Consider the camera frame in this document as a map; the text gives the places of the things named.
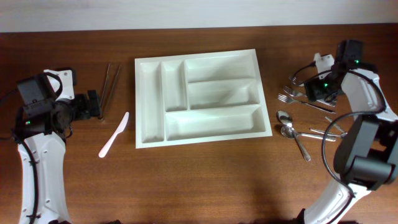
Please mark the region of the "silver fork dark handle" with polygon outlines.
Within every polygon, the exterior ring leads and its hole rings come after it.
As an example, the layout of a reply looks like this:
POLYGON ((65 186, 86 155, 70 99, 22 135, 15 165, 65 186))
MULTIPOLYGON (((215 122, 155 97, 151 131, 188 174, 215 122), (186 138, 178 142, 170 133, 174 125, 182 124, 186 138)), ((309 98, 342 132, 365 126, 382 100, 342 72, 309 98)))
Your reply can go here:
POLYGON ((333 111, 333 110, 329 110, 327 108, 324 108, 324 107, 321 107, 321 106, 317 106, 317 105, 314 105, 314 104, 311 104, 311 103, 307 103, 307 102, 304 102, 304 101, 295 100, 295 99, 293 99, 293 98, 291 98, 289 96, 286 96, 286 95, 283 95, 283 94, 280 94, 280 93, 277 95, 277 99, 282 101, 282 102, 284 102, 284 103, 288 103, 288 104, 300 103, 300 104, 303 104, 303 105, 318 109, 318 110, 326 112, 326 113, 336 114, 336 112, 333 111))

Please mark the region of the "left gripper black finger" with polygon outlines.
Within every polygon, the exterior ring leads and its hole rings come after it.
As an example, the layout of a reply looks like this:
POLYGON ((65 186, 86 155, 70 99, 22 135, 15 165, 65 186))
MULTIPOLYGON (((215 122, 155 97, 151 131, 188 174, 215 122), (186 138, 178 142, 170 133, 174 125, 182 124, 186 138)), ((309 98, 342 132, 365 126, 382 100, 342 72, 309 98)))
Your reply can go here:
POLYGON ((93 106, 90 108, 90 116, 101 119, 103 117, 103 112, 100 106, 93 106))
POLYGON ((99 106, 100 98, 96 90, 88 90, 88 100, 91 106, 99 106))

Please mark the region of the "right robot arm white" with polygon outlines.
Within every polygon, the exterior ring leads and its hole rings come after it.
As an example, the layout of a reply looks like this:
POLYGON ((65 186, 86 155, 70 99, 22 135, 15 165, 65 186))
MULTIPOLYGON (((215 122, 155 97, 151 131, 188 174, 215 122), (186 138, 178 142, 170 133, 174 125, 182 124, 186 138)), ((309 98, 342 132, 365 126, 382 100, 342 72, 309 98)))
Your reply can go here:
POLYGON ((354 123, 335 151, 333 166, 324 166, 332 180, 310 207, 302 209, 297 223, 341 223, 360 199, 390 184, 397 177, 397 115, 379 85, 378 69, 363 61, 363 43, 343 40, 336 55, 314 56, 310 66, 318 73, 305 81, 295 75, 293 85, 305 88, 309 101, 333 101, 346 95, 351 112, 331 124, 353 117, 354 123))

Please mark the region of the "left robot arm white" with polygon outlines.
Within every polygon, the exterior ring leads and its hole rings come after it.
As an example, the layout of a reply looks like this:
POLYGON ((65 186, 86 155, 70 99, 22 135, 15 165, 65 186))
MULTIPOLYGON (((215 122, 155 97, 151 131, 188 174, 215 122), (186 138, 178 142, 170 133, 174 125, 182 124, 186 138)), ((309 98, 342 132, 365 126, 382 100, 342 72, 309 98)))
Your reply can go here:
POLYGON ((76 94, 75 71, 44 70, 20 80, 24 104, 16 116, 12 137, 22 162, 20 223, 71 223, 65 200, 63 160, 72 122, 100 117, 96 91, 76 94))

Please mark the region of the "large silver spoon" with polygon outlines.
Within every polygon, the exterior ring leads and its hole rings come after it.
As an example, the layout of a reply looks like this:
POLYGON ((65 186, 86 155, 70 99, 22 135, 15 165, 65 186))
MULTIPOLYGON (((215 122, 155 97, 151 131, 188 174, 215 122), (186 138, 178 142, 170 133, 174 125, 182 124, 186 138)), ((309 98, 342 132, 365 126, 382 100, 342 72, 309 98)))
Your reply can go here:
POLYGON ((293 129, 291 127, 288 127, 288 126, 283 126, 280 131, 281 131, 283 136, 285 136, 285 137, 287 137, 289 139, 293 139, 294 138, 293 133, 295 133, 296 136, 303 136, 303 137, 306 137, 306 138, 314 138, 314 139, 320 139, 320 140, 323 139, 323 135, 321 135, 321 134, 300 133, 300 132, 297 132, 297 131, 293 131, 293 129))
POLYGON ((305 146, 300 142, 300 140, 298 139, 298 136, 295 133, 295 130, 293 128, 293 120, 292 117, 285 111, 279 110, 277 112, 277 119, 284 125, 281 128, 281 133, 283 136, 287 137, 287 138, 293 138, 295 139, 302 155, 303 158, 309 162, 311 160, 311 157, 309 155, 309 153, 307 152, 305 146))

